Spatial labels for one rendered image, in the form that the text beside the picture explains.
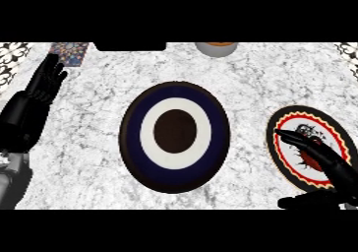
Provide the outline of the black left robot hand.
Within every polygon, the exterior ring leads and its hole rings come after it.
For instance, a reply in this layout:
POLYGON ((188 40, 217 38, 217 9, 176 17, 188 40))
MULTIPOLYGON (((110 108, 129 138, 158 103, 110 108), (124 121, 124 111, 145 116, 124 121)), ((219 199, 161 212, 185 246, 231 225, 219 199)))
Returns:
POLYGON ((67 72, 58 55, 49 54, 27 88, 11 97, 0 112, 0 153, 27 153, 36 145, 67 72))

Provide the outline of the grey cup with orange top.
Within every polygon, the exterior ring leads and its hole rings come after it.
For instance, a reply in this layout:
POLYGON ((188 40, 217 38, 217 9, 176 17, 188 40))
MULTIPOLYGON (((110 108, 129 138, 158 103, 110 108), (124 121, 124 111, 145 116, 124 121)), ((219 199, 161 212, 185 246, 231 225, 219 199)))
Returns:
POLYGON ((237 42, 197 42, 198 50, 210 57, 226 57, 237 49, 237 42))

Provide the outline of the red yellow white plate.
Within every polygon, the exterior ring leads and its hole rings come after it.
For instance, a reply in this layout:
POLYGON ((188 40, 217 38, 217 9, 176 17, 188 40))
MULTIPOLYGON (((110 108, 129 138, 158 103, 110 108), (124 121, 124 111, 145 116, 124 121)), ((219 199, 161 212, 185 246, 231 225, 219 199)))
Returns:
POLYGON ((300 150, 282 142, 276 129, 296 131, 325 143, 358 171, 358 149, 341 125, 321 110, 291 105, 274 113, 266 127, 271 158, 285 178, 306 192, 333 191, 334 187, 324 172, 303 165, 300 150))

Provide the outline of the black appliance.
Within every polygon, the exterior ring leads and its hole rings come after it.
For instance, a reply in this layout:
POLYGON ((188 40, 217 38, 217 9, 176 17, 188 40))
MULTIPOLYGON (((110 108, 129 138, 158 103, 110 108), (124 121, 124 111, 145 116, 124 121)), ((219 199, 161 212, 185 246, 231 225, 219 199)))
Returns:
POLYGON ((99 51, 163 51, 166 49, 164 42, 119 42, 119 41, 98 41, 95 46, 99 51))

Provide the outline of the blue white brown plate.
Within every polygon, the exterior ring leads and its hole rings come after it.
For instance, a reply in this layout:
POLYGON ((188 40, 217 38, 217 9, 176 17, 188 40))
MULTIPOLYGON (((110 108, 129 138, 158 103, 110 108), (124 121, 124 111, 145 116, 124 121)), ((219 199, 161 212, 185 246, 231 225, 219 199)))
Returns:
POLYGON ((222 168, 228 148, 228 118, 204 88, 166 82, 142 92, 123 117, 120 152, 145 187, 182 193, 203 186, 222 168))

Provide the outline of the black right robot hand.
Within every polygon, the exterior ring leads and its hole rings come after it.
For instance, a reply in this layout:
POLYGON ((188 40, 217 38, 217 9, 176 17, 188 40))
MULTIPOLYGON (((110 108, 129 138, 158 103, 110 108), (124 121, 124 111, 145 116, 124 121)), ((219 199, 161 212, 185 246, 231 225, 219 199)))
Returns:
POLYGON ((344 203, 358 207, 358 171, 333 148, 294 131, 276 129, 275 133, 282 142, 296 146, 318 162, 334 186, 334 192, 318 190, 279 199, 278 207, 285 210, 338 210, 344 203))

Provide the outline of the colourful patterned mat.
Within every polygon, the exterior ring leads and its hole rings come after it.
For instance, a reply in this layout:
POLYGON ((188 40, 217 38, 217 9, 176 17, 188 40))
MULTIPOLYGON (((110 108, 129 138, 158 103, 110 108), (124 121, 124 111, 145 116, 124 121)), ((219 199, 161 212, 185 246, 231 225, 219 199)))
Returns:
POLYGON ((88 42, 54 42, 49 47, 49 52, 58 55, 58 61, 65 67, 79 67, 83 62, 88 47, 88 42))

